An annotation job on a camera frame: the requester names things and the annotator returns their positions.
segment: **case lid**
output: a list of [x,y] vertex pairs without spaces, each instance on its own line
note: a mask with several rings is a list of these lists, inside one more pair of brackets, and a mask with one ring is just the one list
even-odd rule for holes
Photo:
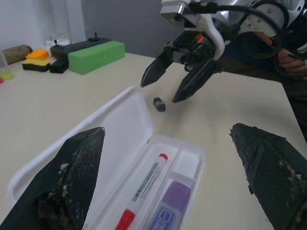
[[[66,139],[94,127],[104,127],[106,130],[93,195],[93,200],[103,202],[129,173],[131,163],[137,160],[154,131],[144,97],[137,87],[129,87],[118,94],[19,170],[10,181],[7,191],[13,204],[34,176],[56,156]],[[88,216],[94,216],[96,208],[99,208],[95,204],[91,206]]]

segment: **sponge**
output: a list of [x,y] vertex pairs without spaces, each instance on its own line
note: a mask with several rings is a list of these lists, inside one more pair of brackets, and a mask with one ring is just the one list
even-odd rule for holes
[[28,54],[25,58],[26,59],[38,59],[38,60],[45,60],[49,57],[49,53],[46,50],[39,49],[37,51]]
[[70,70],[80,74],[89,73],[124,57],[125,44],[117,41],[106,42],[68,54]]
[[27,59],[21,63],[24,70],[34,70],[39,72],[46,72],[49,70],[50,61]]

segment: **marker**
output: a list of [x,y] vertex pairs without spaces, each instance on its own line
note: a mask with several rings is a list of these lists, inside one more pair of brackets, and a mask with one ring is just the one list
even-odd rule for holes
[[115,230],[127,230],[129,228],[166,161],[167,156],[163,153],[156,159],[145,180],[129,202]]

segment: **green sponge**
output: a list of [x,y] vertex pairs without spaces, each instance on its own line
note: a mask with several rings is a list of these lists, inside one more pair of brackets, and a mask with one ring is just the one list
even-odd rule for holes
[[125,44],[111,41],[68,54],[70,70],[86,74],[125,57]]

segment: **tabletop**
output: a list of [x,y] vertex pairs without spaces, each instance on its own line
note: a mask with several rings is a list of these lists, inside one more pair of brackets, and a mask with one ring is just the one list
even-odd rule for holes
[[[126,54],[86,75],[24,71],[0,85],[0,221],[10,211],[6,187],[24,164],[131,85],[139,85],[151,57]],[[213,75],[190,99],[171,103],[186,72],[172,64],[143,94],[156,134],[188,141],[207,153],[185,230],[272,230],[245,171],[230,129],[236,123],[286,137],[307,158],[307,145],[280,83],[230,73]],[[153,99],[166,103],[158,112]]]

